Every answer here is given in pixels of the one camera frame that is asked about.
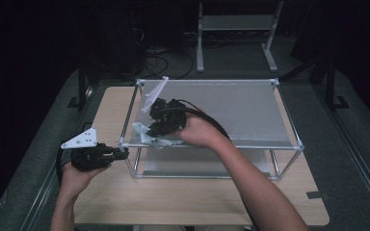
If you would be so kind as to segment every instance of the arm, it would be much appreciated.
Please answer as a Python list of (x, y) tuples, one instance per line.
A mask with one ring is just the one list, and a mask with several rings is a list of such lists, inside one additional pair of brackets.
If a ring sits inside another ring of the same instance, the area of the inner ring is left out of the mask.
[(281, 190), (211, 124), (195, 115), (188, 115), (185, 129), (176, 135), (217, 153), (261, 230), (308, 230)]
[(81, 172), (74, 168), (71, 163), (65, 165), (63, 171), (62, 186), (50, 225), (50, 230), (74, 231), (74, 203), (79, 194), (90, 184), (90, 181), (106, 168)]

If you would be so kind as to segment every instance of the white metal stand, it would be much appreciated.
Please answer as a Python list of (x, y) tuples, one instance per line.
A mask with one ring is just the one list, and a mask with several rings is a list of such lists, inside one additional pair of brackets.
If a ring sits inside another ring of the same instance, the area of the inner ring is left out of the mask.
[(269, 31), (266, 43), (262, 43), (262, 49), (267, 64), (272, 72), (278, 71), (273, 59), (270, 47), (275, 36), (278, 18), (280, 16), (283, 1), (277, 3), (274, 14), (263, 15), (203, 15), (202, 3), (199, 3), (198, 14), (198, 45), (197, 45), (197, 71), (203, 72), (202, 34), (205, 31)]

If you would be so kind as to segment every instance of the forearm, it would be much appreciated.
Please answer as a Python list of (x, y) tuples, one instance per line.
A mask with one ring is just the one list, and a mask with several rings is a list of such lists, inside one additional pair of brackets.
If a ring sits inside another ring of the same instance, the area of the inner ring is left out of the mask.
[(280, 189), (228, 139), (216, 141), (211, 148), (224, 163), (261, 230), (307, 230), (302, 218)]
[(77, 196), (59, 193), (50, 225), (51, 231), (74, 231), (74, 203)]

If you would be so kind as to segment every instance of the hand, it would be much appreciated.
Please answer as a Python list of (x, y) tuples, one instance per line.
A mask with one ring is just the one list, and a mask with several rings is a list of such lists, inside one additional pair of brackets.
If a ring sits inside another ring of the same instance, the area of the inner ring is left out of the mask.
[(108, 167), (83, 172), (73, 167), (71, 163), (65, 164), (61, 193), (68, 198), (77, 197), (97, 174), (107, 168)]
[(228, 138), (212, 124), (192, 114), (187, 114), (185, 128), (176, 131), (174, 134), (189, 144), (209, 148), (213, 148), (218, 141), (228, 141)]

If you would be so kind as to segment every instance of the white plastic bracket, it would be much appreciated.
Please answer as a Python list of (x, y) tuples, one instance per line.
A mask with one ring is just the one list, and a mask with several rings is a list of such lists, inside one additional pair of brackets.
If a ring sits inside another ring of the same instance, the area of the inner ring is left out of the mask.
[(145, 97), (145, 104), (144, 107), (141, 108), (141, 111), (143, 113), (147, 113), (149, 108), (151, 108), (152, 104), (155, 102), (155, 100), (158, 98), (158, 95), (161, 93), (164, 86), (167, 84), (168, 78), (167, 76), (162, 77), (161, 83), (159, 83), (150, 93), (146, 94)]
[(91, 128), (86, 132), (72, 138), (71, 140), (62, 143), (62, 149), (94, 147), (97, 146), (97, 131)]

